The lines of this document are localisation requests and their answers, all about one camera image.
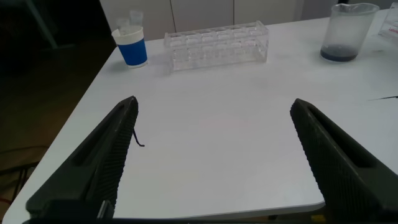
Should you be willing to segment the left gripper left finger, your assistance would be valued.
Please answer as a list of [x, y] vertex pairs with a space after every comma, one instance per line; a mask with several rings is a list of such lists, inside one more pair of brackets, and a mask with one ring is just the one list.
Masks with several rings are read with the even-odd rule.
[[120, 101], [28, 199], [31, 217], [112, 217], [138, 112], [135, 96]]

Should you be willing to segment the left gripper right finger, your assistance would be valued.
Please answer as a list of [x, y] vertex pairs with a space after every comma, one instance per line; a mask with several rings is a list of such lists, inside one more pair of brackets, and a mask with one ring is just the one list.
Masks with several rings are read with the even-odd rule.
[[318, 188], [337, 220], [397, 219], [397, 174], [311, 103], [290, 116]]

